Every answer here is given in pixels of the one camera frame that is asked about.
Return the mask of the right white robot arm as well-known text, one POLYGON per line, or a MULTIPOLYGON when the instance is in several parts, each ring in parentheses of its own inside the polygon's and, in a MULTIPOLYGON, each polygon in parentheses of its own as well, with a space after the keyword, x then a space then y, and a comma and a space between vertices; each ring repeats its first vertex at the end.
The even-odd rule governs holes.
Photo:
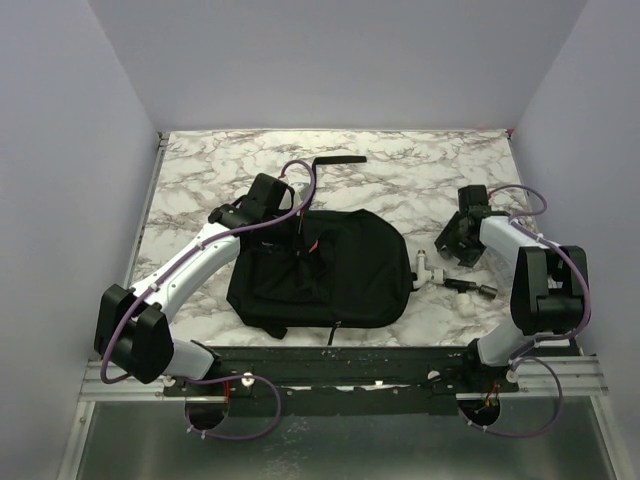
POLYGON ((435 240, 437 252, 471 268, 490 258, 509 288, 510 318, 468 346, 472 360, 460 367, 460 379, 480 392, 496 380, 495 367, 517 367, 517 361, 546 341, 569 341, 591 318, 585 251, 561 245, 527 229, 520 219, 546 211, 508 213, 490 205, 484 185, 458 190, 458 209, 435 240))

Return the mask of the pink cap glue bottle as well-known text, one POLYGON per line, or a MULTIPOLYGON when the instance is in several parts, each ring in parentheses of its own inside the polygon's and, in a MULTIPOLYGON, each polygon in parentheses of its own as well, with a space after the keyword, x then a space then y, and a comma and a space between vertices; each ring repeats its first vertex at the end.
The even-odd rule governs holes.
POLYGON ((319 246, 319 240, 316 240, 311 247, 308 250, 308 253, 311 254, 312 252, 314 252, 319 246))

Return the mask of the black student backpack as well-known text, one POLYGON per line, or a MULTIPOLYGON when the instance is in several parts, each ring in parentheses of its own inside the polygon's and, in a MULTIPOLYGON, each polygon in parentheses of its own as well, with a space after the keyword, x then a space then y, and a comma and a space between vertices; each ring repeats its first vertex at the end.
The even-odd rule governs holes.
POLYGON ((365 209, 305 208, 243 237, 227 301, 245 325, 281 339, 293 327, 388 326, 412 290, 406 242, 390 223, 365 209))

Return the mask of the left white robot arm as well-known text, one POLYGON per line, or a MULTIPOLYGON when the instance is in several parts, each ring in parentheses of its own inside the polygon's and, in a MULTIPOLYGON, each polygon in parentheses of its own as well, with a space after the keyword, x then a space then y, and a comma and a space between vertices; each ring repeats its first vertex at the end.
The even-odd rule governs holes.
POLYGON ((133 377, 148 384, 169 376, 187 379, 201 395, 214 393, 222 380, 214 353, 174 339, 170 324, 210 277, 238 258, 244 236, 297 219, 314 186, 296 190, 283 176, 259 174, 247 194, 215 208, 167 264, 130 287, 109 287, 100 300, 94 338, 102 382, 133 377))

